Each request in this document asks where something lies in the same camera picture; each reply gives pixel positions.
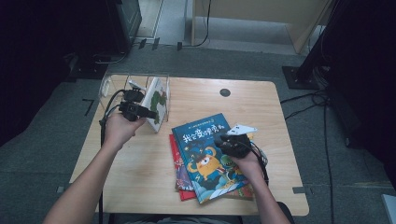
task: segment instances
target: wrist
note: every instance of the wrist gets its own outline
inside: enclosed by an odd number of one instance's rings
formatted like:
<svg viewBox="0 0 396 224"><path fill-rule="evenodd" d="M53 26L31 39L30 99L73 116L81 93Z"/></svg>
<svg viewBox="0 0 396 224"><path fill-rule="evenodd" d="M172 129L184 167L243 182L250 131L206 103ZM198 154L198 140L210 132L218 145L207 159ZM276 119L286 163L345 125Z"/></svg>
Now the wrist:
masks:
<svg viewBox="0 0 396 224"><path fill-rule="evenodd" d="M121 149L122 149L122 145L113 144L113 143L108 142L108 141L105 141L105 142L103 143L102 147L101 147L101 150L104 150L104 151L112 151L112 152L114 152L114 153L116 153L116 154L117 154L117 152L118 152L119 150L121 150Z"/></svg>
<svg viewBox="0 0 396 224"><path fill-rule="evenodd" d="M261 186L264 186L264 185L267 186L262 174L258 174L252 178L249 178L248 181L253 188L260 188Z"/></svg>

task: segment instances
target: person's right hand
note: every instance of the person's right hand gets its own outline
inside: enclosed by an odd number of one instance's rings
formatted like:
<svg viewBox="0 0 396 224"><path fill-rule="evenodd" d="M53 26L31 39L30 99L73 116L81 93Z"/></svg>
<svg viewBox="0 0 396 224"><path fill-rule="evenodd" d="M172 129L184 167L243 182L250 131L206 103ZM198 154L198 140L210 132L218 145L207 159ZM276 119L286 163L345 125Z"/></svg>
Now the person's right hand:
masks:
<svg viewBox="0 0 396 224"><path fill-rule="evenodd" d="M146 122L145 118L129 121L122 114L112 114L106 123L105 144L119 150L122 145L135 135L136 130Z"/></svg>
<svg viewBox="0 0 396 224"><path fill-rule="evenodd" d="M262 168L260 167L259 161L253 152L249 152L243 159L238 159L235 157L230 158L239 166L239 169L241 169L244 176L250 182L260 176L262 177Z"/></svg>

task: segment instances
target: blue book cover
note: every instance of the blue book cover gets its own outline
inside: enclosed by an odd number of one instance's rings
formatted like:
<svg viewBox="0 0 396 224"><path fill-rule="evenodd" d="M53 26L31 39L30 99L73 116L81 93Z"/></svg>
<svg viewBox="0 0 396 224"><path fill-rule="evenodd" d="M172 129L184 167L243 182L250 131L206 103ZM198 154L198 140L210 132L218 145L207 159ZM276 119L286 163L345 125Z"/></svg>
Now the blue book cover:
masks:
<svg viewBox="0 0 396 224"><path fill-rule="evenodd" d="M223 114L172 129L199 203L248 184L236 164L215 146L214 139L229 130Z"/></svg>

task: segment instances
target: book cover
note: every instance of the book cover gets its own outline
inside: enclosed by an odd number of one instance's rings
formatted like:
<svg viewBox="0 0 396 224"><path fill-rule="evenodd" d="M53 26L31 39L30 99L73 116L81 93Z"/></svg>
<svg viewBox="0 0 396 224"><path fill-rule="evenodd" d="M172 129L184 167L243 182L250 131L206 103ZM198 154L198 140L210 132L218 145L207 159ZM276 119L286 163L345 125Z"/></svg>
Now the book cover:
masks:
<svg viewBox="0 0 396 224"><path fill-rule="evenodd" d="M175 137L172 134L169 134L169 141L171 144L172 155L177 175L176 188L178 189L178 192L180 194L180 199L181 201L185 201L188 199L196 198L195 192L193 192L192 183L189 176L187 175L186 167L184 166L184 162L180 157L180 152L178 151ZM240 189L236 189L226 193L224 197L253 200L253 195L253 188L250 185L246 185Z"/></svg>
<svg viewBox="0 0 396 224"><path fill-rule="evenodd" d="M148 119L148 123L156 133L160 130L166 113L166 99L166 89L163 82L160 78L155 77L152 79L141 105L157 113L155 119Z"/></svg>
<svg viewBox="0 0 396 224"><path fill-rule="evenodd" d="M184 162L181 159L180 152L178 151L175 137L172 134L169 134L169 141L171 143L172 156L174 159L176 171L176 188L181 190L194 191L189 175L187 174L186 167L184 166Z"/></svg>
<svg viewBox="0 0 396 224"><path fill-rule="evenodd" d="M229 130L230 126L223 114L172 129L199 203L248 184L239 168L230 163L230 158L223 155L214 144L217 135Z"/></svg>

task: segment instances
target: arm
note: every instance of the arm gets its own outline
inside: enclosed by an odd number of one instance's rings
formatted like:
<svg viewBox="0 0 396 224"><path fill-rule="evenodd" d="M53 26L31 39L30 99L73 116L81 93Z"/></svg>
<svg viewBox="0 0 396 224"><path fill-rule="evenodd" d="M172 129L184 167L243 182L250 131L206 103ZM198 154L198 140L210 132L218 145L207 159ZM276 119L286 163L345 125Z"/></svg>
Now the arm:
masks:
<svg viewBox="0 0 396 224"><path fill-rule="evenodd" d="M113 114L106 124L106 137L101 149L87 168L47 213L44 223L90 223L99 202L111 164L145 119L130 122Z"/></svg>
<svg viewBox="0 0 396 224"><path fill-rule="evenodd" d="M247 177L256 195L256 203L262 223L289 223L264 181L262 168L256 156L250 152L244 159L231 158Z"/></svg>

